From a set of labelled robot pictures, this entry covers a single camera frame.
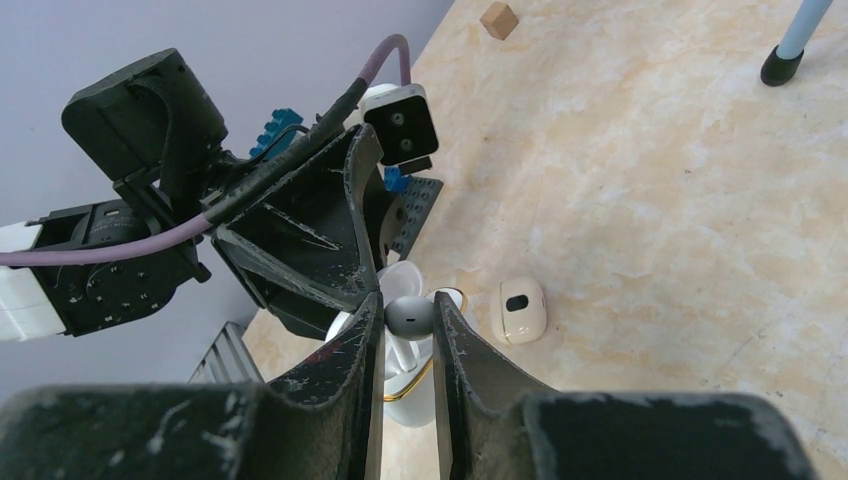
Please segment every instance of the cable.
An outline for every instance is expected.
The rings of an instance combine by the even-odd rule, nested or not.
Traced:
[[[323,145],[336,132],[336,127],[356,109],[365,90],[377,77],[380,68],[389,54],[397,49],[400,60],[400,82],[411,82],[409,61],[409,43],[400,34],[389,35],[374,49],[368,61],[359,72],[359,76],[327,110],[311,130],[298,138],[279,155],[260,164],[244,182],[227,193],[221,201],[205,213],[195,216],[185,223],[166,232],[135,242],[114,247],[94,248],[91,250],[70,250],[61,252],[11,252],[0,253],[0,266],[9,267],[49,267],[62,265],[87,265],[109,263],[130,258],[143,257],[188,241],[227,221],[240,213],[244,207],[255,200],[265,190],[288,172],[308,160],[308,155]]]
[[[389,58],[389,54],[394,49],[397,49],[398,60],[400,60],[400,84],[409,85],[412,83],[412,68],[409,63],[409,42],[406,41],[406,37],[399,33],[389,35],[377,45],[377,48],[374,49],[374,52],[359,72],[359,78],[365,80],[368,85],[374,83],[377,73],[380,72],[380,68],[386,63],[386,59]]]
[[[0,253],[0,265],[8,267],[51,267],[117,262],[166,250],[202,235],[210,228],[212,228],[212,224],[206,221],[203,215],[198,215],[166,232],[114,247],[66,252]]]
[[[408,85],[412,77],[409,43],[403,35],[397,33],[389,35],[377,45],[377,48],[374,49],[359,72],[357,79],[348,87],[344,95],[333,103],[318,124],[312,127],[306,135],[295,140],[282,153],[261,164],[244,182],[228,192],[221,201],[204,213],[209,223],[217,225],[237,215],[283,175],[306,162],[309,159],[308,156],[329,140],[336,132],[336,127],[341,125],[357,108],[357,104],[368,86],[377,77],[380,67],[386,63],[389,54],[395,49],[398,50],[400,61],[400,82],[403,85]]]
[[[280,130],[280,133],[277,134],[277,136],[274,138],[273,141],[271,141],[271,143],[268,144],[268,146],[263,148],[261,152],[257,153],[255,157],[251,158],[243,165],[255,165],[261,162],[268,155],[268,152],[270,152],[275,146],[277,146],[278,143],[280,143],[280,141],[282,141],[283,137],[294,131],[298,131],[303,134],[309,133],[309,129],[303,125],[300,125],[299,123],[292,123],[291,125],[286,125],[285,128]]]

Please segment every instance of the black plastic bracket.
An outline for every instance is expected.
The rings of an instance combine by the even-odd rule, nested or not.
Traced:
[[[815,479],[786,419],[750,395],[557,392],[436,294],[441,478]]]
[[[0,478],[377,479],[382,299],[270,382],[56,386],[0,410]]]
[[[214,232],[257,304],[296,335],[323,339],[339,311],[356,311],[378,290],[380,238],[369,236],[366,216],[370,199],[385,193],[381,156],[374,130],[354,127]],[[376,211],[382,222],[386,208]]]
[[[58,210],[37,223],[41,233],[33,251],[110,247],[159,233],[123,200]],[[211,276],[198,261],[193,240],[128,260],[32,270],[62,319],[65,334],[73,336],[152,315],[183,283],[192,278],[202,283]]]

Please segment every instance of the blue connector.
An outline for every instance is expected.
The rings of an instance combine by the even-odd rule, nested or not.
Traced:
[[[265,148],[277,138],[277,135],[280,134],[280,130],[292,124],[299,125],[302,122],[303,117],[295,113],[295,111],[290,108],[274,110],[274,112],[271,113],[271,121],[265,124],[265,133],[256,137],[256,146],[250,149],[250,158],[259,155],[263,150],[265,150]],[[274,145],[274,148],[268,152],[268,156],[266,158],[271,158],[289,148],[292,140],[294,140],[294,136],[295,132],[287,133],[286,137],[281,138],[280,141]]]
[[[383,182],[386,184],[386,190],[394,193],[403,193],[409,187],[411,179],[409,176],[400,174],[400,169],[397,167],[386,167],[383,170]]]

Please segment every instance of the gray wall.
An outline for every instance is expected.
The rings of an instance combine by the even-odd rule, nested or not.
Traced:
[[[113,70],[177,47],[226,118],[224,146],[246,155],[271,110],[323,111],[385,35],[405,34],[415,58],[450,3],[4,0],[0,225],[116,197],[59,123],[75,91]],[[381,80],[396,78],[393,57]],[[155,316],[80,338],[0,344],[0,401],[46,383],[187,380],[223,323],[255,311],[208,245],[200,255],[212,280],[184,285]]]

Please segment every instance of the black rubber foot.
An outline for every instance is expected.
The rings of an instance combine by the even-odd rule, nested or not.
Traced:
[[[783,85],[795,76],[803,56],[804,51],[801,50],[801,54],[792,60],[784,60],[777,56],[777,47],[774,47],[760,70],[760,80],[769,87]]]

